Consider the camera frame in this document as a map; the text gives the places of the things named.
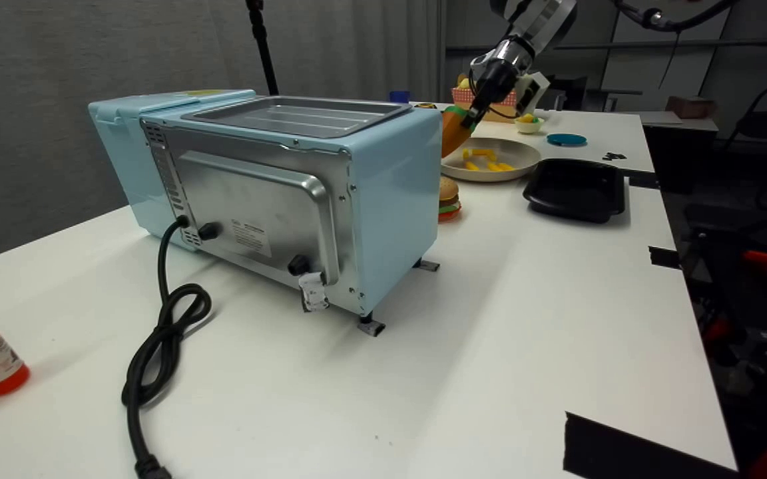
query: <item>black power cord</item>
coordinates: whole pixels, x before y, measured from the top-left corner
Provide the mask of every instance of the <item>black power cord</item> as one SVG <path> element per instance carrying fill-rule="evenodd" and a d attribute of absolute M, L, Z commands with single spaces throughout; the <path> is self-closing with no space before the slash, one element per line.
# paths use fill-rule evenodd
<path fill-rule="evenodd" d="M 128 421 L 128 437 L 134 442 L 137 452 L 137 472 L 138 479 L 170 479 L 170 472 L 149 452 L 141 432 L 141 406 L 168 385 L 180 366 L 181 340 L 185 335 L 207 316 L 213 308 L 213 299 L 199 285 L 181 285 L 176 289 L 168 289 L 168 244 L 176 229 L 190 225 L 190 217 L 176 217 L 161 243 L 161 259 L 157 259 L 157 279 L 161 279 L 161 295 L 162 295 L 162 312 L 149 332 L 149 337 L 141 344 L 137 357 L 128 364 L 126 385 L 122 385 L 122 405 L 126 405 L 126 421 Z M 190 307 L 173 316 L 176 307 L 190 299 Z"/>

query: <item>white table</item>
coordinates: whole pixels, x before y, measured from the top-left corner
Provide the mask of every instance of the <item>white table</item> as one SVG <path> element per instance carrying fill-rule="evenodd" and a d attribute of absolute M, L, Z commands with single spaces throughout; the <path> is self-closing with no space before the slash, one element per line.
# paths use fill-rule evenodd
<path fill-rule="evenodd" d="M 518 138 L 506 127 L 479 132 Z M 638 116 L 559 127 L 592 136 L 578 158 L 652 167 Z M 144 413 L 161 461 L 176 477 L 570 477 L 566 413 L 578 413 L 735 469 L 686 279 L 647 255 L 672 244 L 659 191 L 630 189 L 630 215 L 608 225 L 542 217 L 515 183 L 460 197 L 463 221 L 429 251 L 439 275 L 414 271 L 385 300 L 381 337 L 173 251 L 170 283 L 203 283 L 215 316 Z M 0 400 L 0 479 L 134 477 L 118 396 L 161 308 L 154 253 L 122 208 L 0 255 L 0 331 L 36 369 Z"/>

